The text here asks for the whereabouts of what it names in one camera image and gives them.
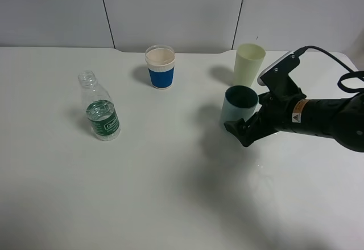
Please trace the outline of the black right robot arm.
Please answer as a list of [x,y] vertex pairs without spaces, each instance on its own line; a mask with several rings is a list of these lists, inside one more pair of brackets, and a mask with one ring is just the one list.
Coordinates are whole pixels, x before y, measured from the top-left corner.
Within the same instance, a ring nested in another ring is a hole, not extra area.
[[332,138],[343,147],[363,152],[363,94],[346,99],[294,97],[280,102],[260,95],[260,110],[247,121],[227,121],[225,129],[248,147],[277,132]]

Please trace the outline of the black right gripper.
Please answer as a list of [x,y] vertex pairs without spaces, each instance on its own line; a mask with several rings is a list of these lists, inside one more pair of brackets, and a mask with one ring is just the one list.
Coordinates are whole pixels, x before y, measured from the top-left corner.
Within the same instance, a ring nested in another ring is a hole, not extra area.
[[247,121],[224,122],[227,132],[244,147],[276,132],[333,138],[334,116],[344,108],[345,99],[306,99],[302,95],[280,102],[266,92],[259,95],[259,112]]

